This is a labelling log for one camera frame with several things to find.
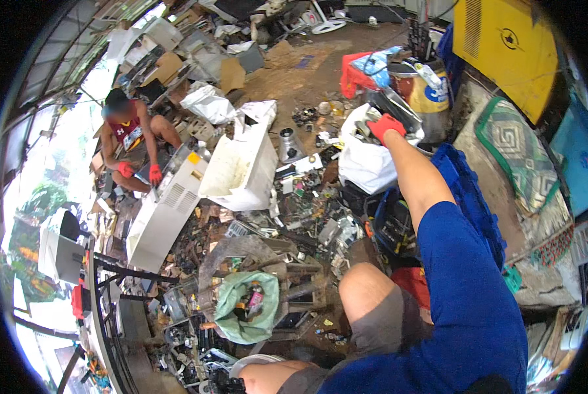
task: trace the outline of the person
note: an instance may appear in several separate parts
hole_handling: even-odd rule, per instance
[[[181,145],[178,132],[163,116],[155,115],[150,118],[145,102],[128,99],[119,88],[108,93],[102,116],[102,155],[106,166],[113,170],[113,180],[127,190],[148,193],[150,185],[135,178],[135,170],[141,169],[149,158],[149,181],[151,185],[158,185],[162,180],[162,173],[158,163],[156,137],[163,138],[174,149],[178,149]],[[117,159],[114,157],[113,135],[123,148]]]
[[[491,253],[430,161],[397,130],[373,133],[392,155],[409,206],[430,290],[431,337],[419,337],[414,298],[359,262],[338,288],[357,353],[331,370],[303,361],[247,365],[246,392],[525,393],[526,331]]]

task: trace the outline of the green patterned mat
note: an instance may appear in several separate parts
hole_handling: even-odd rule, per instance
[[[518,205],[530,214],[539,212],[558,190],[558,177],[523,116],[510,102],[494,97],[475,124],[475,135],[508,175]]]

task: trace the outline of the hand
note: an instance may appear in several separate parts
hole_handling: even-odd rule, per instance
[[[119,173],[122,174],[126,178],[130,178],[132,175],[135,174],[135,171],[129,162],[119,162],[118,170],[119,170]]]
[[[160,173],[158,164],[150,166],[150,183],[152,186],[157,186],[163,180],[163,174]]]
[[[393,118],[389,114],[384,114],[380,120],[373,122],[372,120],[367,121],[367,126],[371,129],[371,132],[377,139],[386,146],[384,143],[384,135],[387,131],[395,130],[401,134],[401,137],[406,136],[406,129],[397,119]]]

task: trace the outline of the bucket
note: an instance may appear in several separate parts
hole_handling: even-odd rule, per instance
[[[423,121],[425,138],[421,143],[436,144],[447,137],[450,118],[449,94],[447,94],[447,73],[440,59],[426,63],[445,84],[444,95],[437,95],[414,69],[401,64],[390,63],[388,74],[390,86],[404,99]]]

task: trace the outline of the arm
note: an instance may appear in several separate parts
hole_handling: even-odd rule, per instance
[[[141,130],[143,130],[143,137],[145,138],[145,146],[147,147],[147,153],[150,157],[150,166],[158,165],[157,162],[157,149],[156,149],[156,137],[150,129],[150,115],[147,113],[147,105],[138,100],[135,103],[136,115],[141,122]]]
[[[104,156],[104,163],[106,167],[110,169],[119,169],[119,162],[115,160],[113,153],[113,130],[108,125],[108,122],[104,122],[101,129],[101,152]]]
[[[395,163],[399,188],[408,203],[416,233],[423,215],[430,207],[440,201],[456,201],[438,169],[398,131],[386,130],[383,141]]]

